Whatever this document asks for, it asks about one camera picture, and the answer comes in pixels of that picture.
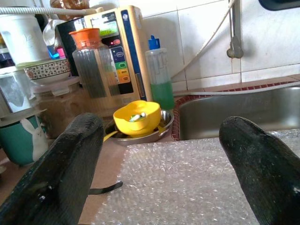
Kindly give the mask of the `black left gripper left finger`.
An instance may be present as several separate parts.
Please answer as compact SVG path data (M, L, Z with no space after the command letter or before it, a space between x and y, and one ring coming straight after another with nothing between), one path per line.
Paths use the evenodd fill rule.
M77 225L103 138L100 117L77 116L0 206L0 225Z

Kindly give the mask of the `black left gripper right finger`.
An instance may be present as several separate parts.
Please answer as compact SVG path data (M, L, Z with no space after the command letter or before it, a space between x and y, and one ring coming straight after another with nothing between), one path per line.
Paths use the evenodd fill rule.
M300 157L239 116L226 118L219 141L260 225L300 225Z

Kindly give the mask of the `round steel plate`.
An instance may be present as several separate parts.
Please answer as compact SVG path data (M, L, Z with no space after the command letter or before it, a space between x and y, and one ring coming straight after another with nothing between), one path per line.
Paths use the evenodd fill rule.
M133 138L133 137L130 137L130 136L125 135L125 134L121 133L120 131L118 131L117 126L115 125L115 122L112 120L105 127L105 135L107 135L113 131L118 131L116 134L114 134L112 137L110 137L110 140L112 140L114 143L121 145L121 146L129 146L129 145L143 144L143 143L153 143L153 142L160 140L162 137L164 137L167 134L173 121L174 121L174 115L172 112L166 111L166 110L161 110L161 119L160 119L159 126L163 130L159 131L156 128L150 135L147 135L144 137Z

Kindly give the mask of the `yellow plastic bowl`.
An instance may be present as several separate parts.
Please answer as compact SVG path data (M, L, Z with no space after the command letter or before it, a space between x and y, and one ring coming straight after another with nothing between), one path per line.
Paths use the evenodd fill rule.
M146 118L129 122L134 114L145 112ZM116 110L113 119L118 130L126 135L138 137L151 134L160 123L161 108L156 102L137 100Z

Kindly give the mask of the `teal rabbit mug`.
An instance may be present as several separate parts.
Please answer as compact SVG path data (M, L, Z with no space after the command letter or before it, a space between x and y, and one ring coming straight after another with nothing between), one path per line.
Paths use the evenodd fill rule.
M28 165L48 151L48 140L37 115L0 121L0 146L10 161Z

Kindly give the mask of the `stainless steel sink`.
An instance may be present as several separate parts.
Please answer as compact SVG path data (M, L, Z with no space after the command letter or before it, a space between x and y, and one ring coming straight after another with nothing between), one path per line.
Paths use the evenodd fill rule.
M230 116L253 121L267 131L300 128L300 86L225 96L185 96L173 110L176 141L218 136Z

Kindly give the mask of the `thin white counter pipe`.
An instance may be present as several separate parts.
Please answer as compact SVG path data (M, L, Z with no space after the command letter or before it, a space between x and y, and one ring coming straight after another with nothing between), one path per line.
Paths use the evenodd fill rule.
M258 88L258 89L252 89L252 90L234 90L234 91L216 91L216 92L186 92L186 93L175 93L174 97L183 97L183 96L225 96L225 95L240 95L240 94L250 94L250 93L259 93L259 92L265 92L269 90L277 90L281 88L287 88L287 87L296 87L300 86L300 81L298 82L289 82L285 84L279 84L273 86L268 86L265 88Z

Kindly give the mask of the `clear bubble wrap sheet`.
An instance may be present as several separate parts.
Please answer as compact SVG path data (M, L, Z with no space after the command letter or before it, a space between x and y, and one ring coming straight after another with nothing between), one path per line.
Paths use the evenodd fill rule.
M130 145L92 225L259 225L218 138Z

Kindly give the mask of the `clear plastic storage box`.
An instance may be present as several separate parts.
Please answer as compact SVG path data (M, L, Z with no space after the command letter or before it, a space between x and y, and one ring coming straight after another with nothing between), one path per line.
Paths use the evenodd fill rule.
M34 86L22 68L0 68L0 117L31 108Z

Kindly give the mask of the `patterned ceramic bowl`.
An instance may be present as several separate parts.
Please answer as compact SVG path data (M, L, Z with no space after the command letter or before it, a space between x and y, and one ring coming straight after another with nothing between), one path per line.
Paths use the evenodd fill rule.
M71 75L68 59L40 61L23 70L31 82L41 86L64 81Z

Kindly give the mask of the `glass jar orange lid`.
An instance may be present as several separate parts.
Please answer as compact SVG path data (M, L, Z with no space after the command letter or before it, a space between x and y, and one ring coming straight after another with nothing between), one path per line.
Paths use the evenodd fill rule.
M110 49L103 44L98 28L69 32L76 49L72 56L81 83L91 98L110 99L120 94Z

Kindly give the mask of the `blue-capped green soap bottle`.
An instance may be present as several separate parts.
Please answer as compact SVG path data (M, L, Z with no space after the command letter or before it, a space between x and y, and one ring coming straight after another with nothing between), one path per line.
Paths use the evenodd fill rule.
M167 50L161 48L159 38L150 36L149 50L145 52L146 64L150 78L153 101L160 104L161 109L174 108L174 97L168 69Z

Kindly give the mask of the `grey metal faucet pipe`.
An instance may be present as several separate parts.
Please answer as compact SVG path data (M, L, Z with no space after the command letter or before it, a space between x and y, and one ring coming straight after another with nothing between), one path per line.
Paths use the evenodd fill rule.
M229 11L229 21L231 41L227 56L232 59L241 59L244 52L241 47L240 0L234 0Z

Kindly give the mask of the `beige water ionizer machine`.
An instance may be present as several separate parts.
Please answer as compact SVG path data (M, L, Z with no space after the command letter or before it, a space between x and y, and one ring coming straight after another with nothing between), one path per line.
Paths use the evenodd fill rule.
M152 101L145 52L147 38L142 13L135 6L123 6L84 17L87 28L98 28L102 42L112 55L112 67L120 94L118 102L101 108L103 117L135 100Z

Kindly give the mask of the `dark blue basin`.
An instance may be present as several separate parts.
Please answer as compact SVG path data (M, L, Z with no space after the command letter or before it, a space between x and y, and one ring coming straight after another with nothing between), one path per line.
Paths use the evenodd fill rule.
M263 8L270 11L300 8L300 0L258 0L258 1Z

